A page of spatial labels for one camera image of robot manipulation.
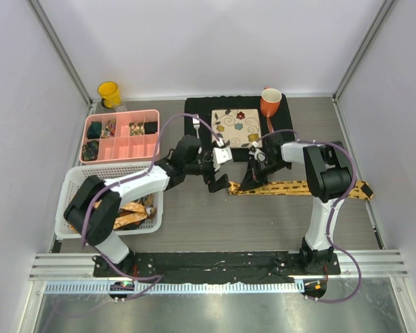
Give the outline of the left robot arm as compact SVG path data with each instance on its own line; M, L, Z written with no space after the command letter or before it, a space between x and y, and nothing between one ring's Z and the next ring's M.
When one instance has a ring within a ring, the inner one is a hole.
M170 190L186 176L202 176L210 193L225 189L228 176L216 179L215 174L232 159L228 142L223 139L203 148L199 138L186 135L176 148L144 171L107 180L87 177L64 209L63 218L85 243L101 253L115 275L127 276L133 268L134 254L113 230L121 208L149 194Z

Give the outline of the yellow beetle print tie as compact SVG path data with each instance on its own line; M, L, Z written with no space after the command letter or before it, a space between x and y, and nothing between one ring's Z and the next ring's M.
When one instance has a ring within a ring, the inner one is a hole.
M234 196L311 196L305 180L269 182L267 185L250 190L240 190L240 184L230 182L228 193ZM371 187L362 180L357 180L354 188L349 192L348 198L358 200L371 200L374 192Z

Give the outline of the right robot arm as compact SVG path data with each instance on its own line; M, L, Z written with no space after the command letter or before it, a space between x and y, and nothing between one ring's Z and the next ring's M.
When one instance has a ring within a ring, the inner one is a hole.
M313 197L310 225L299 249L301 270L313 274L332 261L335 224L355 185L355 167L341 143L299 139L287 142L280 134L274 134L264 138L262 144L251 145L240 190L266 185L268 175L293 164L304 166L307 188Z

